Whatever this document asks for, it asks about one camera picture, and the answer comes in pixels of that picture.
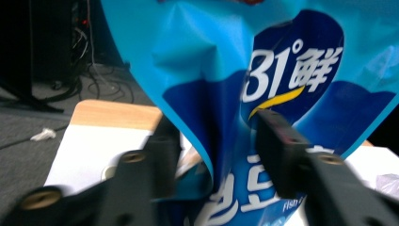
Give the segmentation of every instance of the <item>gray carpet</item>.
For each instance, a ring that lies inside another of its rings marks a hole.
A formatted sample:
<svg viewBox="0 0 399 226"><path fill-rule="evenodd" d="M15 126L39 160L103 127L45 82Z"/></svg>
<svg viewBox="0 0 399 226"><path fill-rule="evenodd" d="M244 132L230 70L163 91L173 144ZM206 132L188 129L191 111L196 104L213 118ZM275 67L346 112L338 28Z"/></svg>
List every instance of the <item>gray carpet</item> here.
<svg viewBox="0 0 399 226"><path fill-rule="evenodd" d="M89 67L79 76L82 88L73 96L48 103L63 109L62 114L38 112L12 101L0 107L0 222L23 194L43 186L74 107L80 101L101 99L153 105L126 70L98 65L97 71ZM51 84L38 82L34 83L32 92L38 99L45 100L66 90L68 87L55 90ZM1 88L0 97L13 99ZM29 140L45 127L56 130L56 138Z"/></svg>

